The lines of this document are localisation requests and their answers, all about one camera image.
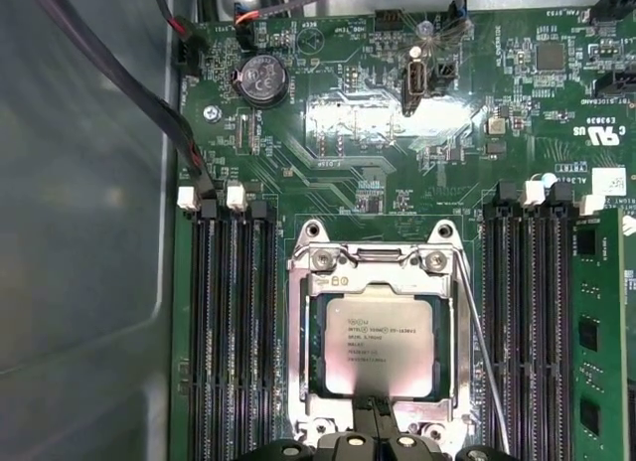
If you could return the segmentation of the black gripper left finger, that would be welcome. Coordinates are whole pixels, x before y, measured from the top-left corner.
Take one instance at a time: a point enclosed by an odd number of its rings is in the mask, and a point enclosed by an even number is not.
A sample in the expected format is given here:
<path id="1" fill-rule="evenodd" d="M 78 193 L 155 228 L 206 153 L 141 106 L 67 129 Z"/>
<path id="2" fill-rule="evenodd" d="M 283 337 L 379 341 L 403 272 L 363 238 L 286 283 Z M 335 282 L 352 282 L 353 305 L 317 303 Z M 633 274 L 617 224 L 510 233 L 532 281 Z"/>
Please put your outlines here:
<path id="1" fill-rule="evenodd" d="M 361 431 L 345 431 L 323 436 L 317 447 L 292 439 L 278 439 L 242 455 L 249 461 L 350 461 L 376 460 L 378 451 L 377 399 L 356 397 L 352 402 L 354 426 Z"/>

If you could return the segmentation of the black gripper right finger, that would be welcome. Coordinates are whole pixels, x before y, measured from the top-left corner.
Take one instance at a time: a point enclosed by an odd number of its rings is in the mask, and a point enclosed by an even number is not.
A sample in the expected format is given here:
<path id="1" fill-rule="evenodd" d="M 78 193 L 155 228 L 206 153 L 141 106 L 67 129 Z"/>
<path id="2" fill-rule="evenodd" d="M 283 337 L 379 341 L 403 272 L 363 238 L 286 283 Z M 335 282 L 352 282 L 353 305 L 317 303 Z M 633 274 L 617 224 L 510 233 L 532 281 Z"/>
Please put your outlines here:
<path id="1" fill-rule="evenodd" d="M 494 448 L 473 445 L 461 448 L 454 456 L 431 448 L 423 438 L 402 433 L 387 398 L 376 398 L 376 427 L 380 460 L 507 460 L 508 454 Z"/>

